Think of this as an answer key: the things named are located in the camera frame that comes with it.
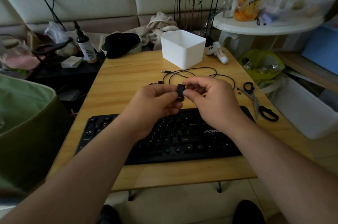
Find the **white bin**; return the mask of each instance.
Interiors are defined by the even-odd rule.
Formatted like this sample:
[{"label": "white bin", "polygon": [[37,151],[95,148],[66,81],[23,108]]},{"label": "white bin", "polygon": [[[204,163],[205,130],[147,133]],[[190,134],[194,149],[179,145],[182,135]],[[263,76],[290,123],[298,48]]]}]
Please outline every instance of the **white bin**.
[{"label": "white bin", "polygon": [[185,30],[164,32],[161,36],[163,58],[181,69],[202,61],[206,39]]},{"label": "white bin", "polygon": [[338,113],[291,78],[286,78],[273,105],[313,140],[338,131]]}]

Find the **black wire rack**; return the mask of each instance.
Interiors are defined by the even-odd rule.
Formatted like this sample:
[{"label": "black wire rack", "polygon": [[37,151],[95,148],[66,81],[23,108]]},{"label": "black wire rack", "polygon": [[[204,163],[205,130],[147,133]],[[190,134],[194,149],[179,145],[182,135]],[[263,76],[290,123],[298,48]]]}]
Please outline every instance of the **black wire rack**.
[{"label": "black wire rack", "polygon": [[[210,6],[210,8],[204,9],[202,4]],[[210,36],[217,4],[218,0],[204,0],[204,2],[203,0],[175,0],[174,20],[181,29],[192,32],[193,29],[198,28],[200,36]]]}]

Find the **black keyboard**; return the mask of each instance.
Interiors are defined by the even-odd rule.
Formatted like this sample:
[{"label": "black keyboard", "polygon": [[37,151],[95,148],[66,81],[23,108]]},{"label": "black keyboard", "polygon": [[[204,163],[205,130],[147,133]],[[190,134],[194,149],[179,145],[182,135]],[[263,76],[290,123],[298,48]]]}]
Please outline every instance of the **black keyboard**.
[{"label": "black keyboard", "polygon": [[[241,106],[241,109],[254,121],[246,107]],[[88,119],[75,154],[117,116],[118,114],[93,116]],[[241,155],[241,152],[228,136],[209,126],[197,108],[186,108],[181,109],[177,115],[158,120],[151,133],[133,146],[125,165],[237,155]]]}]

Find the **floor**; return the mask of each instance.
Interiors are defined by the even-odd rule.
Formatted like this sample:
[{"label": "floor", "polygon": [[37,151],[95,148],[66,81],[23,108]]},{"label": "floor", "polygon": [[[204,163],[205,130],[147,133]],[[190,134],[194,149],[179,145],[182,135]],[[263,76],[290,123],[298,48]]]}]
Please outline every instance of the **floor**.
[{"label": "floor", "polygon": [[[315,160],[338,174],[338,133],[319,140],[307,140]],[[151,188],[135,191],[135,199],[127,200],[127,192],[111,193],[106,201],[118,211],[123,224],[228,224],[237,204],[248,199],[262,210],[265,218],[279,212],[264,184],[259,179]],[[0,218],[7,211],[0,210]]]}]

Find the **beige blanket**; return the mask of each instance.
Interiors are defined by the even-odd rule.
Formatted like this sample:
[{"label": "beige blanket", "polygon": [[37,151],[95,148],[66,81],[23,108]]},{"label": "beige blanket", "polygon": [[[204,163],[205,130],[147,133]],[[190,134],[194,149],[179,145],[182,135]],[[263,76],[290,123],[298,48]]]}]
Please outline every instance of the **beige blanket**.
[{"label": "beige blanket", "polygon": [[[158,12],[156,15],[152,16],[150,22],[147,26],[141,26],[133,28],[131,30],[122,32],[122,33],[135,33],[141,38],[141,45],[147,45],[149,42],[154,44],[154,51],[162,50],[161,46],[161,35],[166,31],[175,31],[179,30],[176,22],[170,16],[165,15],[164,13]],[[105,38],[107,35],[102,35],[100,38],[100,46],[105,43]]]}]

